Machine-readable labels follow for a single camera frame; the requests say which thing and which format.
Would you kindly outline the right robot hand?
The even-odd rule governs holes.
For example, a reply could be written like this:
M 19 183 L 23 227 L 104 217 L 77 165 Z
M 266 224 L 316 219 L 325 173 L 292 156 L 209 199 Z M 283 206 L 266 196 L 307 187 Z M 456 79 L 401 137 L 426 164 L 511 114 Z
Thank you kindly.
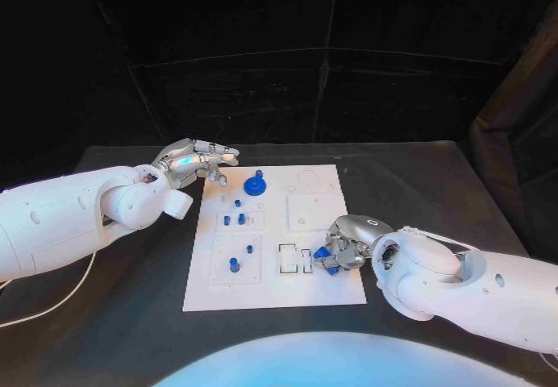
M 380 238 L 393 232 L 382 221 L 367 215 L 339 216 L 328 229 L 325 245 L 315 252 L 315 266 L 331 276 L 359 269 L 372 257 Z

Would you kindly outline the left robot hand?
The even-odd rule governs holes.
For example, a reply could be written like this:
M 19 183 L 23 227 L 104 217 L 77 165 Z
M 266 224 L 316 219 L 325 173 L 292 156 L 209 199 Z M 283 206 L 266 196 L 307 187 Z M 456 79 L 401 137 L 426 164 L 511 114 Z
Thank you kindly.
M 220 166 L 238 165 L 240 151 L 199 139 L 182 139 L 160 151 L 152 166 L 166 175 L 173 189 L 183 189 L 202 177 L 227 186 L 227 176 Z

